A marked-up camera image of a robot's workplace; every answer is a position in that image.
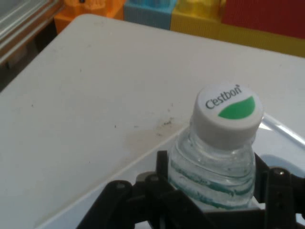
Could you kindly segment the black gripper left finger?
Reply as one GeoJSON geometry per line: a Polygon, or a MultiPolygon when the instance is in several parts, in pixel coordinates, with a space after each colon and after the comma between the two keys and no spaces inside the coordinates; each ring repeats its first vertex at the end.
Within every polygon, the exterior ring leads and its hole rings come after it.
{"type": "Polygon", "coordinates": [[[77,226],[79,229],[133,229],[148,221],[153,229],[201,229],[199,208],[167,181],[167,151],[158,151],[156,170],[140,174],[134,185],[108,183],[77,226]]]}

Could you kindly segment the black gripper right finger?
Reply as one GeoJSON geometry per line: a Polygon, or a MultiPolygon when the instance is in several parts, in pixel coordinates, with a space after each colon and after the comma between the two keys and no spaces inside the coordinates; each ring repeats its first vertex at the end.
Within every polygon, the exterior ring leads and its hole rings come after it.
{"type": "Polygon", "coordinates": [[[255,155],[254,197],[264,203],[265,229],[303,229],[296,214],[305,216],[305,179],[282,167],[269,167],[255,155]]]}

